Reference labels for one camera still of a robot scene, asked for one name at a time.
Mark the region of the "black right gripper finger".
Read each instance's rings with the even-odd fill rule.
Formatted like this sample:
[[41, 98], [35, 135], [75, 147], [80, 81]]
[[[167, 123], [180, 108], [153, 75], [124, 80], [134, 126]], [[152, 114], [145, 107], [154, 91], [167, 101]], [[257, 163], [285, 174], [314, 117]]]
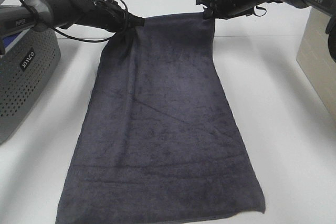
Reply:
[[212, 18], [215, 18], [214, 11], [213, 11], [212, 9], [205, 8], [204, 11], [203, 11], [203, 18], [204, 18], [204, 19], [212, 19]]

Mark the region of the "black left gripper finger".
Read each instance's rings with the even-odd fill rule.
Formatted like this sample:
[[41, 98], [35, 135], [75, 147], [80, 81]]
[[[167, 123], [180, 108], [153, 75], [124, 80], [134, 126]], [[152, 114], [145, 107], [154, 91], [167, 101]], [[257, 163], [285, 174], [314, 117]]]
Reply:
[[127, 27], [134, 28], [136, 26], [144, 26], [145, 19], [142, 17], [135, 16], [133, 14], [129, 14]]

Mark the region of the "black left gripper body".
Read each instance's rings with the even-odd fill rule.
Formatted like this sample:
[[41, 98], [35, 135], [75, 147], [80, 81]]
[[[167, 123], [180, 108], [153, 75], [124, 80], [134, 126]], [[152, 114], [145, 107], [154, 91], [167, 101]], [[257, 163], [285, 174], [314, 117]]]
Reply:
[[117, 1], [96, 1], [94, 8], [76, 21], [76, 25], [100, 28], [111, 33], [131, 28], [130, 14]]

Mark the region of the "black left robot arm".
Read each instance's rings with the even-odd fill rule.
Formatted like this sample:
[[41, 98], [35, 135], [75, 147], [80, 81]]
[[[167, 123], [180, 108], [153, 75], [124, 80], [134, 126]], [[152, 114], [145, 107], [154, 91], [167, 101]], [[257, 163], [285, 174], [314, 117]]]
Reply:
[[1, 7], [1, 40], [27, 29], [61, 33], [72, 25], [110, 33], [143, 26], [144, 18], [128, 11], [123, 0], [19, 0], [19, 6]]

